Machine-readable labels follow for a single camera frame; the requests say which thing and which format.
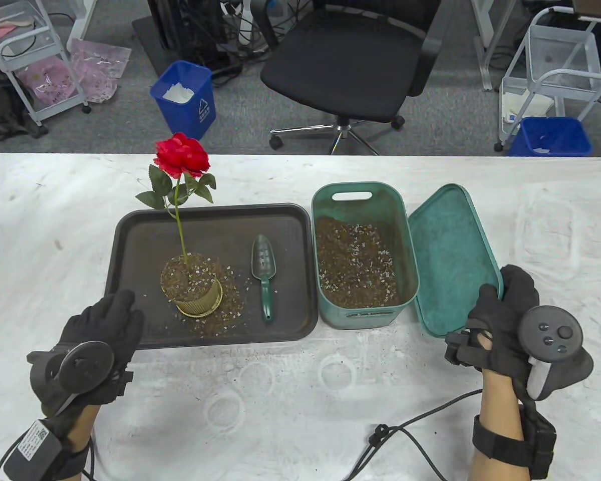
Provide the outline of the person's right hand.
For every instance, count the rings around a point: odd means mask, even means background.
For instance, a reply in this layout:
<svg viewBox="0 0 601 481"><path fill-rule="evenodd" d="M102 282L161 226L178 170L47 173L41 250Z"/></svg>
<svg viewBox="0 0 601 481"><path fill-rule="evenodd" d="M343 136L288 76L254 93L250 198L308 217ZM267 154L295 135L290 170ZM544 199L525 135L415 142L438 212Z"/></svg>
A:
<svg viewBox="0 0 601 481"><path fill-rule="evenodd" d="M474 367L506 376L523 402L531 364L518 338L523 315L539 306L539 294L531 275L521 267L507 264L500 269L503 296L491 284L483 284L475 306L461 332L448 334L445 359L456 365Z"/></svg>

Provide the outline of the person's left hand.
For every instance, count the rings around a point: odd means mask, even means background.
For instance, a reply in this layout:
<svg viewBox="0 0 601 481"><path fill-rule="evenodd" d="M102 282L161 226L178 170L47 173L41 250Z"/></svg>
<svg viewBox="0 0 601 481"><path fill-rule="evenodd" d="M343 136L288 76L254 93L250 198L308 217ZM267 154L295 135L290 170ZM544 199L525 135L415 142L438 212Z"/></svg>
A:
<svg viewBox="0 0 601 481"><path fill-rule="evenodd" d="M49 351L31 351L30 384L48 418L122 396L133 373L126 370L142 337L143 312L135 295L121 290L72 316Z"/></svg>

